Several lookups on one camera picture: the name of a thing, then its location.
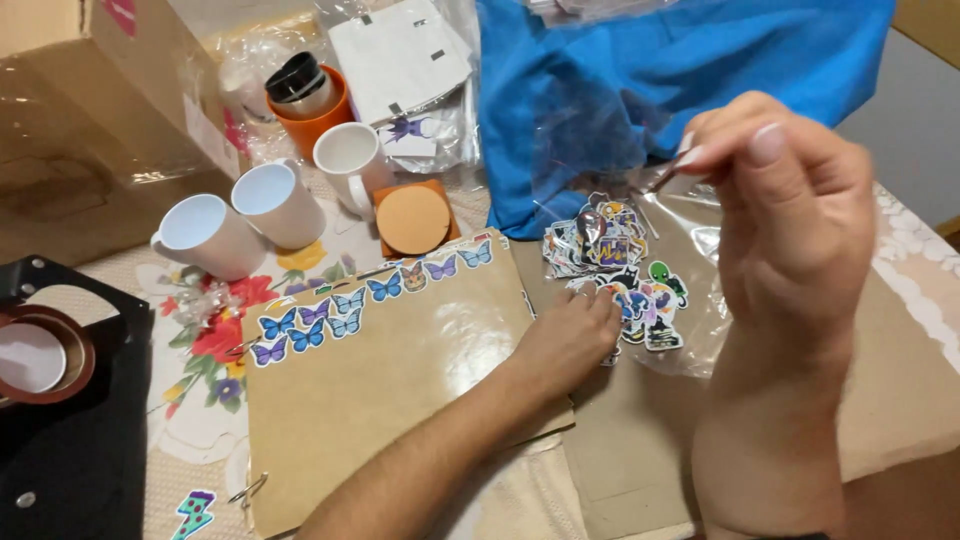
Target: mug handle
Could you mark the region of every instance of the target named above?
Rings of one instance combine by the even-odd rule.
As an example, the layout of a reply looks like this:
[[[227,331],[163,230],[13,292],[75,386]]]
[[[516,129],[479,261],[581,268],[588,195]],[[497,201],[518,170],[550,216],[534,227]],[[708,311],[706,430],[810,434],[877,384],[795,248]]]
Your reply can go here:
[[[153,248],[154,251],[157,252],[157,254],[161,257],[169,258],[173,262],[179,262],[180,264],[187,265],[193,264],[192,262],[183,259],[177,250],[168,248],[163,243],[163,240],[160,239],[160,231],[157,231],[153,236],[150,237],[150,247]]]
[[[350,199],[357,208],[357,213],[367,223],[372,223],[375,217],[373,213],[373,204],[370,202],[370,195],[367,194],[367,188],[363,185],[363,177],[353,175],[347,178],[347,188],[350,190]]]
[[[294,178],[296,178],[298,181],[300,180],[300,166],[297,164],[296,160],[293,160],[292,158],[280,158],[279,160],[274,160],[274,163],[277,165],[283,165],[284,167],[294,171]]]

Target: orange cylinder box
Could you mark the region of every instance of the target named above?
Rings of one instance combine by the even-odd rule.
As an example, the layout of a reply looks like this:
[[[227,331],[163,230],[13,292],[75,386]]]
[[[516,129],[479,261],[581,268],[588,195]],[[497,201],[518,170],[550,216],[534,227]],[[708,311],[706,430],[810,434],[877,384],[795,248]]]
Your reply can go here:
[[[276,119],[279,120],[283,129],[290,135],[290,138],[294,140],[294,144],[296,144],[297,149],[300,150],[300,155],[310,162],[313,162],[313,145],[317,143],[320,135],[323,135],[326,130],[329,130],[333,126],[354,121],[353,110],[350,108],[347,81],[344,80],[344,76],[329,65],[320,64],[320,67],[326,71],[326,74],[330,77],[334,91],[340,93],[340,99],[337,101],[337,105],[327,114],[310,120],[291,120],[284,118],[276,110],[274,104],[270,102],[270,97],[266,98],[267,106],[270,107],[270,111],[276,115]]]

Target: fingernail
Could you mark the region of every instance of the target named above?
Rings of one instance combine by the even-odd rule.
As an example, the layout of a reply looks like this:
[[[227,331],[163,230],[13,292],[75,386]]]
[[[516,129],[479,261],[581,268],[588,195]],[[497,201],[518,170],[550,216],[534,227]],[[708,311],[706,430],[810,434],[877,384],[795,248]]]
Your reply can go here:
[[[786,137],[780,124],[773,123],[756,130],[747,144],[747,156],[754,167],[765,167],[780,159]]]
[[[680,155],[693,146],[693,132],[690,132],[684,135],[683,140],[680,141],[680,147],[677,148],[677,155]]]
[[[686,154],[684,154],[684,155],[677,161],[677,164],[674,165],[674,166],[675,166],[675,167],[678,167],[678,168],[679,168],[679,167],[686,167],[687,165],[690,165],[690,164],[692,164],[694,161],[696,161],[696,160],[700,157],[700,155],[703,154],[703,153],[704,153],[704,147],[703,147],[703,146],[694,146],[694,147],[693,147],[692,149],[690,149]]]

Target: black tumbler lid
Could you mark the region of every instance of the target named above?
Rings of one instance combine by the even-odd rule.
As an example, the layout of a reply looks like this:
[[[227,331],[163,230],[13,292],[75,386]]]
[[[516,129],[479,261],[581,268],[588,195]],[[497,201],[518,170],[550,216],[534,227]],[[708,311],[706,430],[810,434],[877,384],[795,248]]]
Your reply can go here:
[[[263,86],[274,103],[297,101],[326,81],[326,73],[309,52],[297,53]]]

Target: lightning bolt sticker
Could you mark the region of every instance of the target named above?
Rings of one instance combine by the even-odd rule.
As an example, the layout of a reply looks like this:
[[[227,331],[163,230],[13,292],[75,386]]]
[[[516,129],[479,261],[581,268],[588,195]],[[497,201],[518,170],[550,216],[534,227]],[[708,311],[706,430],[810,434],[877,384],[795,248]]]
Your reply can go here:
[[[180,507],[177,508],[177,513],[186,516],[186,518],[170,540],[186,540],[194,532],[210,525],[214,516],[206,510],[216,500],[217,494],[212,491],[203,489],[191,491],[190,495],[187,495],[186,499],[180,503]]]

